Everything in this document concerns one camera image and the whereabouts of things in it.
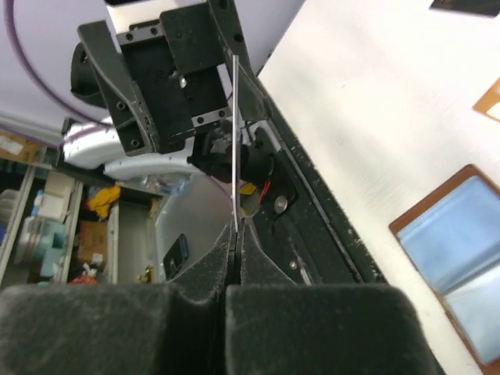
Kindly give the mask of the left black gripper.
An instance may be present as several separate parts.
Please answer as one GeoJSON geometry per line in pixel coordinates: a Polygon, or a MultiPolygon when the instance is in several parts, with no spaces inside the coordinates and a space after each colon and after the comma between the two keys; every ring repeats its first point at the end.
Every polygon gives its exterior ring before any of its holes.
{"type": "Polygon", "coordinates": [[[119,52],[104,20],[77,33],[126,155],[178,151],[229,118],[235,55],[242,119],[270,119],[235,1],[118,1],[115,29],[119,52]]]}

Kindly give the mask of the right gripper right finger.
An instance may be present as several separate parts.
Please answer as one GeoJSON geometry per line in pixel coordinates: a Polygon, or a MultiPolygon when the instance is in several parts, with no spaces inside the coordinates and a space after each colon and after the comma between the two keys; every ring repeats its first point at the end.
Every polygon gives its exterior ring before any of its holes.
{"type": "Polygon", "coordinates": [[[229,374],[437,374],[413,304],[386,284],[298,285],[227,225],[241,281],[226,289],[229,374]]]}

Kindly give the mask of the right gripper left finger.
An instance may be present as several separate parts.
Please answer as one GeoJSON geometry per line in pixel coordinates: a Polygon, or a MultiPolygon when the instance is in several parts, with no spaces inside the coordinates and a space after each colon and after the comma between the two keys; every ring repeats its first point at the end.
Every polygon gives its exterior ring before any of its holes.
{"type": "Polygon", "coordinates": [[[4,374],[222,374],[234,232],[163,284],[18,285],[1,293],[4,374]]]}

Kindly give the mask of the brown leather card holder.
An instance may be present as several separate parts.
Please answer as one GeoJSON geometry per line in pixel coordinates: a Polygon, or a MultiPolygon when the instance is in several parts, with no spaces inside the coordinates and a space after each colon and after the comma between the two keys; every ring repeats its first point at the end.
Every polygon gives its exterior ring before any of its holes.
{"type": "Polygon", "coordinates": [[[483,374],[499,372],[499,188],[464,166],[389,225],[483,374]]]}

